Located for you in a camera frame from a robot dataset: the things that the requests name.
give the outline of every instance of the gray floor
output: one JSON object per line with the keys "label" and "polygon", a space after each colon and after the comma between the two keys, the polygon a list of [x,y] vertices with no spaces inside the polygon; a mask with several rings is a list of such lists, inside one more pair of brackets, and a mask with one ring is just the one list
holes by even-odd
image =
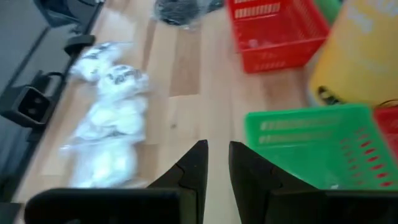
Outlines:
{"label": "gray floor", "polygon": [[[87,6],[77,7],[83,11],[93,10]],[[0,0],[0,92],[47,26],[32,0]],[[69,59],[62,49],[67,39],[76,35],[70,33],[74,26],[51,29],[14,86],[29,84],[39,70],[62,72]],[[25,138],[29,131],[0,117],[0,193],[2,180],[13,175],[19,158],[25,153]]]}

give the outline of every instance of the wooden surface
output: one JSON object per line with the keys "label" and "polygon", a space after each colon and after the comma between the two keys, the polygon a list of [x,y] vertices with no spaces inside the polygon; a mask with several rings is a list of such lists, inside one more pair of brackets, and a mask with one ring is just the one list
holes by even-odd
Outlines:
{"label": "wooden surface", "polygon": [[[150,76],[147,140],[137,149],[140,176],[155,180],[198,140],[207,139],[205,223],[240,223],[229,179],[228,144],[244,142],[247,112],[306,106],[306,72],[248,76],[234,51],[225,9],[206,15],[195,31],[189,31],[151,20],[152,6],[153,0],[108,0],[93,30],[97,42],[134,42],[123,61]],[[73,162],[58,149],[93,97],[87,84],[70,80],[15,201],[67,186]]]}

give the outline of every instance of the red basket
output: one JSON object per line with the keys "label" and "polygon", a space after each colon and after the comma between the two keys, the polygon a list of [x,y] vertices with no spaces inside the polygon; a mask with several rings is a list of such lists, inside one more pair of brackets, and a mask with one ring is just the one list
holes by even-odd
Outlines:
{"label": "red basket", "polygon": [[398,158],[398,108],[376,109],[374,119]]}
{"label": "red basket", "polygon": [[247,73],[304,66],[329,27],[312,0],[228,0]]}

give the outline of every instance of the yellow bin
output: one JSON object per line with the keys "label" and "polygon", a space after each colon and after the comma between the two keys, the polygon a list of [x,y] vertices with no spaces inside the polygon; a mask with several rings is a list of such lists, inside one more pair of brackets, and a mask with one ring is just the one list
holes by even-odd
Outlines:
{"label": "yellow bin", "polygon": [[398,0],[346,1],[309,88],[317,105],[398,105]]}

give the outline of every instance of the green basket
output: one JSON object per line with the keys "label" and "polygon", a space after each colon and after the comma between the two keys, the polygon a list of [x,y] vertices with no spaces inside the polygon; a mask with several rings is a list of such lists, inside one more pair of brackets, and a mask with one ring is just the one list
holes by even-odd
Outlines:
{"label": "green basket", "polygon": [[249,113],[245,129],[252,150],[318,189],[398,189],[396,162],[365,105]]}
{"label": "green basket", "polygon": [[318,5],[329,24],[333,24],[340,11],[341,0],[315,0],[315,3]]}

